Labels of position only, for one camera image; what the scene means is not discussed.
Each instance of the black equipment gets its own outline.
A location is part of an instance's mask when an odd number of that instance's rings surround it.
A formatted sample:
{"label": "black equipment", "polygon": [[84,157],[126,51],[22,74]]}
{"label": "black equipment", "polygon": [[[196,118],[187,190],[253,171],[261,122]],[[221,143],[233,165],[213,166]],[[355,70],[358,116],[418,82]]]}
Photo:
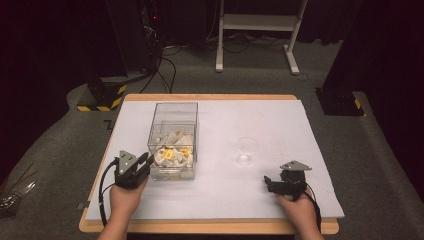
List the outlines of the black equipment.
{"label": "black equipment", "polygon": [[281,182],[274,182],[269,177],[264,176],[269,192],[284,196],[291,196],[296,201],[300,194],[306,191],[307,183],[305,170],[312,168],[297,161],[291,161],[282,165],[283,171],[280,173]]}

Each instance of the white paper sheet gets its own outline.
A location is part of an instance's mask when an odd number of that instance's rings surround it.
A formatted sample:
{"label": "white paper sheet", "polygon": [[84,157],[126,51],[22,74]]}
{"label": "white paper sheet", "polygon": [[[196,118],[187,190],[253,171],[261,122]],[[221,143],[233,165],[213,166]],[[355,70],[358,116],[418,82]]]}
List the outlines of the white paper sheet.
{"label": "white paper sheet", "polygon": [[[297,160],[312,167],[306,181],[315,192],[322,217],[344,217],[321,152],[299,100],[202,100],[199,103],[198,162],[195,180],[149,180],[133,219],[285,218],[264,175],[279,181],[282,164]],[[126,150],[147,152],[154,101],[125,101],[105,155],[106,166]],[[237,140],[259,143],[252,163],[240,166]],[[114,182],[109,170],[103,187]],[[97,182],[87,220],[100,219]],[[109,192],[105,193],[109,216]]]}

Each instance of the finger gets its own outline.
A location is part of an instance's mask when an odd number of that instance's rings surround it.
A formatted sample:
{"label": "finger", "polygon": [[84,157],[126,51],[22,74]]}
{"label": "finger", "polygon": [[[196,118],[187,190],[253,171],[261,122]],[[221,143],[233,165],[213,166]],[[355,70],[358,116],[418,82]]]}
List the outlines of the finger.
{"label": "finger", "polygon": [[147,185],[147,182],[149,181],[149,177],[150,176],[147,176],[146,179],[144,179],[143,182],[140,183],[140,185],[137,188],[138,190],[140,190],[140,191],[143,191],[144,190],[144,188]]}

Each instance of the clear glass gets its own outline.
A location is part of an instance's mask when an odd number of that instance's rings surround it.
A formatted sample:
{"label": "clear glass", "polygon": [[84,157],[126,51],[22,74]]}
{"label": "clear glass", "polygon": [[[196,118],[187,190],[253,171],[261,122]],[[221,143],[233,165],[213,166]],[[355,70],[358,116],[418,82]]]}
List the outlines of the clear glass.
{"label": "clear glass", "polygon": [[253,155],[258,151],[258,143],[251,137],[242,137],[237,141],[237,150],[239,155],[237,163],[240,165],[249,165],[252,162]]}

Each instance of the yellow and black tape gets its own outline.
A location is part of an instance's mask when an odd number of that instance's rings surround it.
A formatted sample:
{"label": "yellow and black tape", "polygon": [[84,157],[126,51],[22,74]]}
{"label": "yellow and black tape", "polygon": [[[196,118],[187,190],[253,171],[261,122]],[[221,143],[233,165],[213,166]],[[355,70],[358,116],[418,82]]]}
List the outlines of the yellow and black tape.
{"label": "yellow and black tape", "polygon": [[117,87],[116,90],[111,90],[110,93],[106,96],[107,103],[98,104],[97,102],[93,102],[90,104],[77,104],[77,108],[82,112],[90,112],[90,111],[113,111],[115,110],[122,101],[122,97],[124,96],[125,89],[127,85]]}

